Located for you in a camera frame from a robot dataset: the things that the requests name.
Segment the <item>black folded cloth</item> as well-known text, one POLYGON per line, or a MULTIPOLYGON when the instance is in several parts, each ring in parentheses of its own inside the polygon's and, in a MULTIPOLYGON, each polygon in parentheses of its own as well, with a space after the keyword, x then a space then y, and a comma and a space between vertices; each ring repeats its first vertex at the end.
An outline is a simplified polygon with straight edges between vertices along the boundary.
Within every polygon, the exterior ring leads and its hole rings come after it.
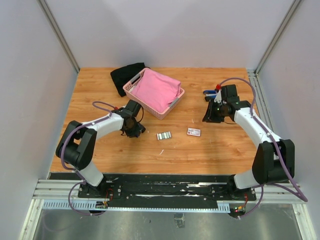
POLYGON ((137 62, 117 68, 110 73, 111 79, 120 97, 126 96, 123 89, 124 85, 144 68, 146 68, 144 62, 137 62))

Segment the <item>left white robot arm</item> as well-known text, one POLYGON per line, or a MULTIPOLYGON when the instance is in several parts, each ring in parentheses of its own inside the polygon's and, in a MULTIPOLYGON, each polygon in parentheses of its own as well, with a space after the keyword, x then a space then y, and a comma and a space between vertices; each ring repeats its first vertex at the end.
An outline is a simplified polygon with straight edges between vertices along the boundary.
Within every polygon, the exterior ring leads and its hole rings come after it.
POLYGON ((120 108, 102 101, 94 101, 92 105, 107 114, 87 122, 69 122, 56 147, 55 155, 63 168, 74 171, 90 186, 90 193, 101 198, 107 193, 107 185, 103 182, 104 175, 93 162, 96 141, 117 131, 123 136, 137 138, 146 128, 136 119, 139 113, 144 116, 144 108, 134 100, 129 100, 120 108))

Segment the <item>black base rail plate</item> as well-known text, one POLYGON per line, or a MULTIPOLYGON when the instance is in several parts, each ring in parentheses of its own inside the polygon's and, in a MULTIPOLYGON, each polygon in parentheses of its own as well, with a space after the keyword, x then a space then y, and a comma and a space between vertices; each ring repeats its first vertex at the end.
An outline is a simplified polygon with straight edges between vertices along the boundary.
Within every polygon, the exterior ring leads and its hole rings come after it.
POLYGON ((97 208, 126 210, 215 211, 219 201, 240 204, 257 199, 254 190, 232 191, 228 175, 104 174, 98 186, 74 173, 53 173, 50 180, 68 182, 71 200, 96 200, 97 208))

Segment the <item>pink folded cloth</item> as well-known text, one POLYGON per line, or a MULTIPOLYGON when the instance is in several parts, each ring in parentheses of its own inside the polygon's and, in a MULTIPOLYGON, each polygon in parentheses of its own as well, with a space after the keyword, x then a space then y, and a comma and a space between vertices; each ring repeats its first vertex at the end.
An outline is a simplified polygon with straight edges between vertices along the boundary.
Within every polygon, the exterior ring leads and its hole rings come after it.
POLYGON ((131 93, 153 110, 162 113, 180 95, 180 90, 179 80, 146 68, 131 93))

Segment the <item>silver staple strips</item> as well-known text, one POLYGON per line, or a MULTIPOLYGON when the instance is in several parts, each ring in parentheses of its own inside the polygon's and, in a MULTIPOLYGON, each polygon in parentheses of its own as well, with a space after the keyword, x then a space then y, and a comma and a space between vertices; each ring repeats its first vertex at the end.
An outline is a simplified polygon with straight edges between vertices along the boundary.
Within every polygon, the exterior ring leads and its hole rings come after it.
POLYGON ((170 131, 166 131, 166 132, 161 132, 161 133, 157 133, 156 134, 157 140, 166 140, 166 139, 171 139, 172 138, 172 134, 170 131))

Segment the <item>red staple box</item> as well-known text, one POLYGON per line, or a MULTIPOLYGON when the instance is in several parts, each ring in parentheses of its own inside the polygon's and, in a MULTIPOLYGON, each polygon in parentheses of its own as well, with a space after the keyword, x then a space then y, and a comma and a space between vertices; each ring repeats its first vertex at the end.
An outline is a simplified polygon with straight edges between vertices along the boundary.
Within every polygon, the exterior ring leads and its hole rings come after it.
POLYGON ((188 136, 194 136, 194 137, 200 137, 201 136, 201 130, 196 128, 188 128, 186 134, 188 136))

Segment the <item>pink plastic basket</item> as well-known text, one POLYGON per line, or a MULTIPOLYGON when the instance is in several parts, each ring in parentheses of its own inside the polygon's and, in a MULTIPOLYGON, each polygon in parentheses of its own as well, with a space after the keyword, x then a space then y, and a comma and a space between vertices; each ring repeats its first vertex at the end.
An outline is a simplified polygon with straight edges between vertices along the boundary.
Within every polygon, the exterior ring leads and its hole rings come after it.
POLYGON ((179 80, 148 67, 129 80, 123 90, 129 99, 138 102, 159 120, 163 120, 185 94, 179 80))

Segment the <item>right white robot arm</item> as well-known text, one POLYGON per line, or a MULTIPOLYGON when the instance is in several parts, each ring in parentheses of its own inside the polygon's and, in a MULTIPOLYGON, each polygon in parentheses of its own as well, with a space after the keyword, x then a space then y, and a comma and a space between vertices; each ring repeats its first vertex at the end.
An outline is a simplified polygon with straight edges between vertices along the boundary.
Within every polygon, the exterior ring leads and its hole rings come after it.
POLYGON ((240 199, 245 189, 290 180, 295 175, 295 145, 282 139, 261 121, 247 100, 240 100, 234 84, 216 88, 216 97, 208 102, 203 122, 221 123, 226 117, 238 124, 256 147, 250 170, 231 176, 226 188, 232 200, 240 199))

